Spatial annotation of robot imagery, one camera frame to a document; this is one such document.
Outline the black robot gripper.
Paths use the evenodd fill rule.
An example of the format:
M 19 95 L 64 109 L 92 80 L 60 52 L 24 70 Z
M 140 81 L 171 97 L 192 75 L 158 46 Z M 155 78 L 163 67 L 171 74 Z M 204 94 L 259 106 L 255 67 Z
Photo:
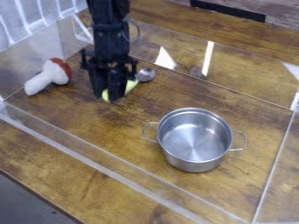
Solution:
M 136 74 L 136 61 L 130 57 L 130 25 L 127 21 L 94 22 L 92 31 L 95 49 L 80 51 L 80 65 L 88 70 L 95 96 L 100 98 L 107 89 L 114 102 L 126 94 L 127 76 Z

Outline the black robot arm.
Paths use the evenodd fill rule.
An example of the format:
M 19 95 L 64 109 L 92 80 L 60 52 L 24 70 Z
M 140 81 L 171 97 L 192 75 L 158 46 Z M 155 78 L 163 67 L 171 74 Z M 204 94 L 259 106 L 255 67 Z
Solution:
M 94 51 L 80 51 L 80 67 L 88 70 L 94 94 L 115 102 L 136 79 L 138 61 L 130 57 L 130 0 L 87 0 L 92 18 Z

